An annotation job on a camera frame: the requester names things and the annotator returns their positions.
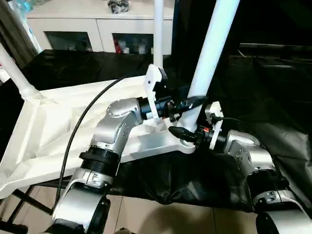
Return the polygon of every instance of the gray curtain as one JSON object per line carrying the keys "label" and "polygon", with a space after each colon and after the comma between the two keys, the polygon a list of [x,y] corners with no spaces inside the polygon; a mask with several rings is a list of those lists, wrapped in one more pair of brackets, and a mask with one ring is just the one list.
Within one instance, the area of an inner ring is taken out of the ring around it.
{"label": "gray curtain", "polygon": [[16,13],[5,0],[0,0],[0,41],[20,68],[38,54]]}

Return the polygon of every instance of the white clamp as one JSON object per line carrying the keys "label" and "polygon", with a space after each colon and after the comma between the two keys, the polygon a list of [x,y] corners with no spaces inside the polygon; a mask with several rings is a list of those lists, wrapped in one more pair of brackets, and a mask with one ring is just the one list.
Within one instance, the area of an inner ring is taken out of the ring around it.
{"label": "white clamp", "polygon": [[208,123],[213,126],[214,134],[213,134],[213,137],[212,137],[210,145],[209,145],[209,149],[213,150],[215,148],[215,143],[216,143],[216,140],[218,138],[218,135],[221,132],[221,126],[222,126],[223,120],[218,121],[216,124],[213,124],[211,122],[210,115],[214,114],[216,117],[223,117],[220,102],[215,101],[212,104],[207,105],[207,107],[205,109],[205,114],[206,114]]}
{"label": "white clamp", "polygon": [[148,66],[147,73],[145,75],[144,90],[146,92],[147,99],[151,107],[153,118],[155,122],[158,124],[161,122],[161,120],[159,119],[158,112],[156,109],[155,91],[153,91],[153,89],[155,87],[156,82],[161,82],[161,79],[162,74],[159,68],[153,64],[150,64]]}

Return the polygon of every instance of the floor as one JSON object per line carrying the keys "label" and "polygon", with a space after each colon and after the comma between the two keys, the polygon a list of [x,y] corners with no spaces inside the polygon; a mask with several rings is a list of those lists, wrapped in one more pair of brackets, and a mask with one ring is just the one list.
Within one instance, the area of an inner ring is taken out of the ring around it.
{"label": "floor", "polygon": [[[56,189],[35,187],[32,197],[52,207]],[[111,200],[104,234],[113,234],[127,228],[136,234],[256,234],[255,214],[226,209],[192,206],[186,204],[160,205],[157,202],[122,196],[108,196]],[[9,196],[0,206],[0,217],[8,219],[19,202]],[[16,217],[15,224],[28,226],[28,233],[44,232],[50,216],[25,203]]]}

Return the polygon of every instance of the black table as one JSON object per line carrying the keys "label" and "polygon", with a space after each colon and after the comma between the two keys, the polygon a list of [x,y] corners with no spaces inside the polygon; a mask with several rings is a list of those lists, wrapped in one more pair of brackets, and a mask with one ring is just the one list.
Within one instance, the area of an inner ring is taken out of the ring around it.
{"label": "black table", "polygon": [[[151,56],[49,51],[39,54],[24,70],[39,90],[110,80],[146,73]],[[309,63],[280,59],[230,58],[219,66],[209,88],[210,101],[220,101],[227,117],[248,122],[264,139],[306,205],[312,205],[309,113],[312,111],[312,69]],[[179,63],[164,61],[170,82],[183,84]],[[0,155],[18,118],[22,100],[11,81],[0,86]],[[236,123],[223,129],[249,132]],[[111,194],[252,212],[245,178],[225,155],[199,148],[191,155],[170,152],[121,165]]]}

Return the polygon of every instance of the white pole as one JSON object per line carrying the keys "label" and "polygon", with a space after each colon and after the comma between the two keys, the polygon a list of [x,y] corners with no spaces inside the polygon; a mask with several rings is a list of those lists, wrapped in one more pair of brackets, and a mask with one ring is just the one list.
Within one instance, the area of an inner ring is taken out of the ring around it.
{"label": "white pole", "polygon": [[6,52],[5,48],[0,43],[0,63],[9,74],[12,81],[19,89],[22,99],[41,98],[40,92],[31,85],[20,69],[13,62],[12,58]]}
{"label": "white pole", "polygon": [[[216,0],[188,97],[206,96],[238,4],[239,0]],[[184,112],[178,125],[194,132],[200,109]]]}
{"label": "white pole", "polygon": [[154,65],[161,68],[163,19],[164,0],[154,0]]}

